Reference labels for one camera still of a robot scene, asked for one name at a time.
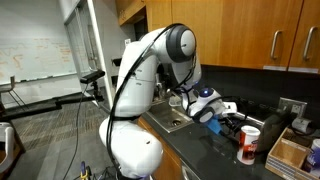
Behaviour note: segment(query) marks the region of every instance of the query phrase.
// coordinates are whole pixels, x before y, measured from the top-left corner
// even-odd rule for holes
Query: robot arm
[[[157,64],[171,64],[182,92],[183,107],[193,119],[206,122],[213,107],[222,113],[225,105],[214,90],[210,96],[196,98],[193,93],[201,77],[193,32],[182,24],[148,33],[140,41],[130,43],[123,54],[116,96],[110,115],[99,129],[103,144],[117,168],[118,179],[138,179],[152,174],[162,158],[161,143],[131,120],[137,119],[152,104]]]

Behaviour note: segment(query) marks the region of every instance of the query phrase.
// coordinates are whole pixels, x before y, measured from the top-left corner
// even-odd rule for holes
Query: whiteboard
[[[0,38],[0,84],[75,73],[67,38]]]

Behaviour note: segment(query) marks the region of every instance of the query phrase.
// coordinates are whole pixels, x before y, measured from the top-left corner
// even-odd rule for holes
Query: blue object
[[[220,131],[222,130],[221,125],[218,122],[218,116],[214,116],[212,119],[205,122],[205,125],[217,135],[219,135]]]

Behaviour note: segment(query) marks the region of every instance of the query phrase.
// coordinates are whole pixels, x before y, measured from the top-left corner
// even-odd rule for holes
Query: wooden cabinet
[[[147,0],[148,31],[172,24],[171,0]]]
[[[286,70],[302,2],[172,0],[172,16],[195,32],[201,64]]]
[[[320,1],[305,0],[289,71],[319,73],[320,68]]]
[[[162,161],[159,168],[152,174],[153,178],[156,180],[182,179],[181,161],[179,156],[167,145],[167,143],[160,137],[160,135],[155,132],[143,118],[139,118],[138,125],[154,135],[163,146]]]
[[[144,0],[116,0],[119,25],[136,23],[145,18]]]

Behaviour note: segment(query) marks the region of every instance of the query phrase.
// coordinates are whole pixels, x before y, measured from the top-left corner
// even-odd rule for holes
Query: sink
[[[193,123],[181,106],[171,107],[167,100],[153,103],[147,114],[168,133]]]

